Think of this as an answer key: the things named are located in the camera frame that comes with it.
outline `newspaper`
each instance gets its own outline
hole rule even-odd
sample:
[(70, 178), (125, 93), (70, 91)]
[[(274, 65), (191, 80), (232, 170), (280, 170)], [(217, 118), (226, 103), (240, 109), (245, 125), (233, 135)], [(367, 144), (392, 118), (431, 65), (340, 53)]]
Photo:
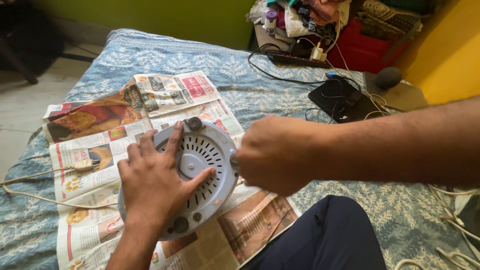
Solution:
[(49, 143), (59, 143), (108, 131), (148, 118), (135, 85), (90, 102), (50, 105), (42, 129)]
[(55, 172), (56, 200), (69, 200), (119, 180), (117, 162), (126, 159), (127, 146), (138, 142), (138, 138), (150, 129), (150, 121), (142, 119), (109, 131), (50, 145), (53, 168), (73, 165), (79, 160), (99, 160), (97, 166), (83, 173)]
[(196, 106), (220, 98), (220, 94), (201, 71), (173, 75), (138, 74), (135, 83), (150, 117)]
[[(72, 204), (102, 205), (117, 201), (119, 181)], [(59, 206), (57, 256), (60, 269), (105, 269), (124, 224), (115, 207), (78, 209)], [(180, 239), (158, 242), (150, 269), (236, 270), (300, 216), (287, 198), (257, 187), (239, 185), (217, 215)]]
[[(203, 72), (138, 74), (96, 100), (50, 105), (43, 131), (53, 168), (96, 160), (92, 170), (82, 173), (55, 172), (56, 200), (90, 206), (117, 202), (117, 162), (128, 157), (127, 146), (150, 129), (193, 116), (217, 125), (240, 147), (243, 129)], [(58, 210), (59, 268), (104, 269), (123, 232), (118, 209), (58, 205)], [(291, 200), (241, 184), (199, 230), (158, 242), (150, 268), (237, 269), (299, 215)]]
[(230, 136), (243, 133), (240, 123), (222, 99), (216, 99), (158, 116), (150, 116), (150, 121), (152, 122), (153, 128), (162, 130), (174, 125), (178, 120), (188, 119), (193, 116), (200, 118), (202, 121), (217, 125)]

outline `forearm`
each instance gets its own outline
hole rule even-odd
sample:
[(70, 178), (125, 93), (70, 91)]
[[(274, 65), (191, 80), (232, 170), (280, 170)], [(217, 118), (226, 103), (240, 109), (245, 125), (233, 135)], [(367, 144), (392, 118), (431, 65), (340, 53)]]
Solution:
[(332, 125), (322, 179), (479, 185), (480, 99)]
[(107, 270), (112, 269), (148, 269), (155, 245), (158, 242), (158, 230), (144, 221), (138, 224), (125, 224), (125, 230), (111, 255)]

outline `hand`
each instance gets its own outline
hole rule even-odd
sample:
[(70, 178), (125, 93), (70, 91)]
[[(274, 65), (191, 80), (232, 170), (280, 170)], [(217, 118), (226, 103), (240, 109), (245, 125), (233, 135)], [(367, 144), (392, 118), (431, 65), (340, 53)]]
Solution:
[(118, 162), (127, 210), (126, 227), (147, 225), (159, 237), (164, 223), (216, 172), (210, 167), (188, 182), (179, 178), (177, 152), (182, 131), (183, 122), (178, 121), (160, 154), (153, 144), (156, 130), (149, 130), (140, 143), (127, 147), (128, 159)]
[(246, 184), (289, 196), (315, 178), (326, 124), (268, 116), (245, 132), (236, 157)]

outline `yellow wall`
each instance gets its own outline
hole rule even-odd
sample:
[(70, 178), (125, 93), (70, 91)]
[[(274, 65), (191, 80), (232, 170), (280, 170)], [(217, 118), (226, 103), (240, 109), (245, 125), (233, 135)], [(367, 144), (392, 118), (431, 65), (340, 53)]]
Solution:
[(480, 1), (451, 1), (393, 65), (430, 104), (480, 95)]
[(34, 0), (48, 15), (247, 49), (254, 0)]

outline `bed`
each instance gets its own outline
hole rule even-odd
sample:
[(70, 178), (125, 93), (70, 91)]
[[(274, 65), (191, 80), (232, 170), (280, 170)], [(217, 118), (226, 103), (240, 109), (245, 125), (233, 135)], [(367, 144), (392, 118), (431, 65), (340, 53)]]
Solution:
[[(202, 42), (148, 34), (136, 30), (112, 31), (103, 52), (94, 60), (65, 101), (92, 100), (121, 88), (134, 74), (180, 74), (203, 71), (218, 88), (242, 127), (269, 114), (305, 118), (314, 107), (307, 98), (314, 86), (278, 81), (247, 63), (246, 51)], [(273, 65), (266, 57), (252, 58), (259, 67), (283, 78), (319, 81), (319, 68)], [(360, 73), (355, 79), (362, 82)], [(327, 123), (319, 111), (309, 120)], [(42, 132), (32, 136), (26, 151), (7, 175), (7, 180), (52, 168), (48, 142)], [(12, 190), (54, 199), (53, 174), (35, 181), (15, 183)], [(355, 199), (367, 212), (384, 254), (387, 269), (404, 258), (421, 262), (427, 269), (455, 269), (435, 248), (461, 251), (471, 256), (465, 240), (439, 216), (444, 211), (428, 188), (421, 184), (370, 184), (313, 181), (293, 196), (304, 212), (327, 194)], [(34, 198), (0, 191), (0, 268), (57, 269), (57, 206)]]

